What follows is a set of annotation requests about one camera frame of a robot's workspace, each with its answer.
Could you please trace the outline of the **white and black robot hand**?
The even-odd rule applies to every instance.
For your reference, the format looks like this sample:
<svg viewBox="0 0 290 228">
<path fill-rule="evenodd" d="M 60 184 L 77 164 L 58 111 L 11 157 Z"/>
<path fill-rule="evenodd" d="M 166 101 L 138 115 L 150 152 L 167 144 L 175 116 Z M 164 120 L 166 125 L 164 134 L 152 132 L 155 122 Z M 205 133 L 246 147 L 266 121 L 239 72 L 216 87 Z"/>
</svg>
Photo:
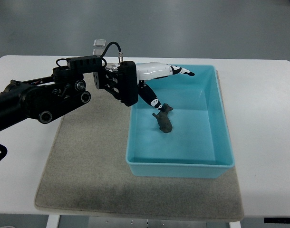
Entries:
<svg viewBox="0 0 290 228">
<path fill-rule="evenodd" d="M 146 81 L 176 74 L 185 74 L 189 76 L 195 75 L 194 72 L 183 67 L 159 62 L 135 64 L 133 61 L 126 61 L 122 62 L 121 66 L 118 67 L 118 71 L 128 80 L 127 82 L 124 82 L 123 79 L 121 80 L 125 86 L 128 86 L 128 89 L 124 90 L 125 92 L 128 92 L 126 100 L 123 101 L 126 106 L 136 104 L 140 97 L 148 105 L 163 113 L 167 113 L 173 108 L 167 104 L 161 104 L 157 95 L 151 87 L 146 84 Z"/>
</svg>

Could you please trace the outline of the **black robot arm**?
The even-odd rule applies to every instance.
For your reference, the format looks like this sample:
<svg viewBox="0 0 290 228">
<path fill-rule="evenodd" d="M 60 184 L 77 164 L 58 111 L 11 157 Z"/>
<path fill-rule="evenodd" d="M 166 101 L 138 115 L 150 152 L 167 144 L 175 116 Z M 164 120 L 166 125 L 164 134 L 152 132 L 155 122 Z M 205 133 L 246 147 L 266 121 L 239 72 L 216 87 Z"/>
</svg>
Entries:
<svg viewBox="0 0 290 228">
<path fill-rule="evenodd" d="M 65 58 L 64 66 L 57 65 L 51 76 L 11 82 L 0 93 L 0 132 L 25 119 L 48 124 L 87 104 L 91 95 L 86 91 L 85 73 L 101 75 L 107 66 L 104 56 L 111 45 L 122 50 L 117 42 L 104 44 L 100 54 Z"/>
</svg>

